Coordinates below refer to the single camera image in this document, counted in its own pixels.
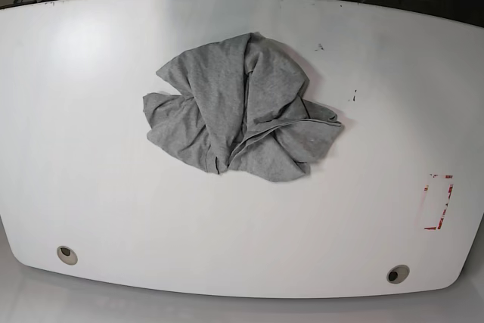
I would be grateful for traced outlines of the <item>grey t-shirt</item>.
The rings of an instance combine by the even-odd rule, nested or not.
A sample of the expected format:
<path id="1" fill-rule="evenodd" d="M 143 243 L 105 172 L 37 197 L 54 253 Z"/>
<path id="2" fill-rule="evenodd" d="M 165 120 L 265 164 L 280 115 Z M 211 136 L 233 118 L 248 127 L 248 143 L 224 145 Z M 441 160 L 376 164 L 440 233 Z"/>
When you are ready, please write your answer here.
<path id="1" fill-rule="evenodd" d="M 332 110 L 304 99 L 309 78 L 299 64 L 257 33 L 184 51 L 157 75 L 176 94 L 144 96 L 147 139 L 204 172 L 290 182 L 343 131 Z"/>

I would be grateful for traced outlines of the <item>red tape rectangle marking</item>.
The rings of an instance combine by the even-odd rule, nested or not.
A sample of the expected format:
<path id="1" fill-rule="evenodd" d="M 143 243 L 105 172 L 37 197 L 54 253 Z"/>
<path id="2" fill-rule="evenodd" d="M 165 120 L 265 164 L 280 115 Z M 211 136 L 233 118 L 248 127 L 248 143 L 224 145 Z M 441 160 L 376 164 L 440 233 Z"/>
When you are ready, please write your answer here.
<path id="1" fill-rule="evenodd" d="M 431 174 L 423 191 L 419 223 L 426 231 L 442 228 L 454 186 L 453 175 Z"/>

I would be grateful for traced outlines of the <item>right table grommet hole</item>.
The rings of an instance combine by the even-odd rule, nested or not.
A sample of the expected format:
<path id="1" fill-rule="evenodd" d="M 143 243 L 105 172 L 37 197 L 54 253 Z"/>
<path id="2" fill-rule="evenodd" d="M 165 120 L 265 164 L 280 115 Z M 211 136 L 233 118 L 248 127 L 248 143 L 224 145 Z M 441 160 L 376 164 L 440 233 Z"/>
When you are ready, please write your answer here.
<path id="1" fill-rule="evenodd" d="M 410 273 L 407 265 L 398 265 L 389 270 L 386 279 L 390 284 L 401 284 Z"/>

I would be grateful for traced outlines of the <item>table grommet hole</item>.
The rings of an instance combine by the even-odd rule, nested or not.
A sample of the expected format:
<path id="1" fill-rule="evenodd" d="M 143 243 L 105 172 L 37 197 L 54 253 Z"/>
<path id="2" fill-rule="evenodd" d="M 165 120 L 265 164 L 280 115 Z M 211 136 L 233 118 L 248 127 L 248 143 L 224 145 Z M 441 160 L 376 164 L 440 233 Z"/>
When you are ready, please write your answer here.
<path id="1" fill-rule="evenodd" d="M 410 273 L 407 265 L 398 265 L 389 270 L 386 279 L 390 284 L 401 284 Z"/>
<path id="2" fill-rule="evenodd" d="M 69 266 L 74 266 L 75 264 L 78 263 L 78 256 L 69 247 L 59 246 L 57 248 L 57 256 L 61 260 L 61 262 Z"/>

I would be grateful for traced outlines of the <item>left table grommet hole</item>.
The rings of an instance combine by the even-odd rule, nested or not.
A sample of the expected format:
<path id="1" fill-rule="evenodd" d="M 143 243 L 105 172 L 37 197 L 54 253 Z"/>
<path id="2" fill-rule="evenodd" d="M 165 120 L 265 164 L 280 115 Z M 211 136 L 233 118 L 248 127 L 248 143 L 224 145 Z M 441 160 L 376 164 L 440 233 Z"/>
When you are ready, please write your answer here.
<path id="1" fill-rule="evenodd" d="M 59 246 L 57 248 L 57 256 L 61 260 L 61 262 L 69 266 L 74 266 L 75 264 L 78 263 L 78 256 L 69 247 Z"/>

